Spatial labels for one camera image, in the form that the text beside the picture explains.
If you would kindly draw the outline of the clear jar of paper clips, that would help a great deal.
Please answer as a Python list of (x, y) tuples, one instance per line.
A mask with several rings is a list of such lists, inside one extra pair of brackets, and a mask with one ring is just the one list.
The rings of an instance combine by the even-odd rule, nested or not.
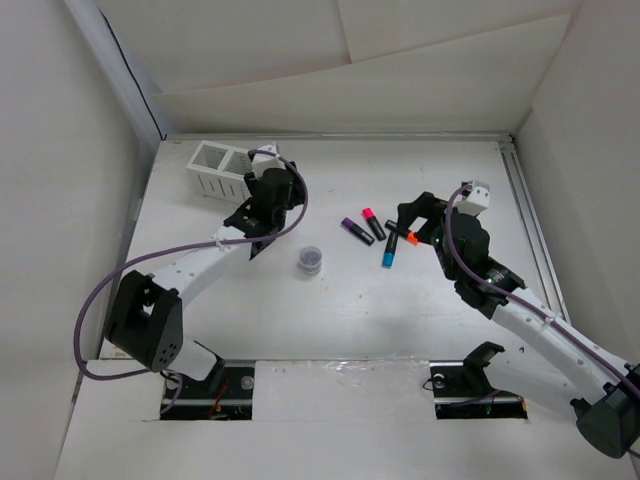
[(315, 246), (303, 247), (298, 257), (298, 268), (307, 276), (318, 275), (322, 270), (323, 255)]

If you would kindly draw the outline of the orange cap highlighter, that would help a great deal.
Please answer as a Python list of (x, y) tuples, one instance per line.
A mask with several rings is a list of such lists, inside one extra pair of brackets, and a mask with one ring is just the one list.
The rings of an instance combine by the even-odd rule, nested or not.
[(420, 243), (419, 239), (416, 237), (414, 231), (410, 229), (403, 229), (398, 226), (398, 224), (393, 220), (387, 220), (385, 222), (385, 227), (390, 231), (394, 232), (398, 235), (399, 238), (406, 240), (411, 245), (418, 245)]

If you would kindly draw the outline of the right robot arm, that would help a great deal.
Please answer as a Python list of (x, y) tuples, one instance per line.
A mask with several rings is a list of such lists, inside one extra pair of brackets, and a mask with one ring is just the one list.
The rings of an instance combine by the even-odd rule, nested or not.
[(465, 182), (447, 200), (424, 192), (397, 207), (401, 230), (424, 219), (414, 237), (433, 247), (460, 299), (525, 344), (513, 353), (482, 344), (466, 358), (465, 387), (476, 394), (506, 390), (557, 409), (600, 453), (614, 459), (635, 455), (638, 366), (578, 332), (490, 256), (490, 235), (479, 221), (489, 202), (488, 186)]

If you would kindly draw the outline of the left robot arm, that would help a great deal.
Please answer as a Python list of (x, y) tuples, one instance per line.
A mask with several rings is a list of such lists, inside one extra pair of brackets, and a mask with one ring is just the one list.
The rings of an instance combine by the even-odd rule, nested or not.
[(278, 238), (286, 214), (306, 205), (306, 187), (291, 166), (245, 177), (251, 196), (211, 240), (190, 247), (180, 259), (150, 274), (132, 270), (119, 283), (106, 324), (108, 342), (152, 372), (188, 377), (201, 396), (222, 387), (221, 359), (185, 337), (186, 307), (224, 274), (249, 262)]

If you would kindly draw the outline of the purple cap highlighter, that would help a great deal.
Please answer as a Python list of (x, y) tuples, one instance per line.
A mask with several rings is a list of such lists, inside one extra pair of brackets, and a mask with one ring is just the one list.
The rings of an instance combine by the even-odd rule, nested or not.
[(365, 245), (371, 246), (374, 244), (375, 239), (350, 218), (343, 218), (341, 221), (341, 226), (352, 236), (363, 242)]

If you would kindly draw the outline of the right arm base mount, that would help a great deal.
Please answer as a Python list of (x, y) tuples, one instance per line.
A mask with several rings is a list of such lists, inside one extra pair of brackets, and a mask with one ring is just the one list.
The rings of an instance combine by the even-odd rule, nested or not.
[(524, 400), (508, 391), (495, 389), (485, 369), (504, 348), (484, 342), (463, 360), (429, 362), (429, 375), (422, 389), (431, 392), (438, 420), (527, 420)]

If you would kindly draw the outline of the blue cap highlighter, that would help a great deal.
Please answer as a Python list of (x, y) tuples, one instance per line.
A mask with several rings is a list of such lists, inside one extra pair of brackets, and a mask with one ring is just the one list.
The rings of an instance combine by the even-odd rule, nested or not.
[(381, 262), (383, 268), (390, 269), (393, 266), (398, 239), (399, 235), (396, 231), (389, 232)]

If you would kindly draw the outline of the pink cap highlighter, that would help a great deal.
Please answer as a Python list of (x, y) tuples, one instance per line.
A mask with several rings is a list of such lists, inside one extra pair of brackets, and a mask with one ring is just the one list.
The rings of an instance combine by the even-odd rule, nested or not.
[(376, 214), (371, 208), (364, 208), (362, 210), (362, 216), (365, 219), (367, 225), (370, 227), (377, 241), (383, 241), (387, 238), (382, 225), (380, 224)]

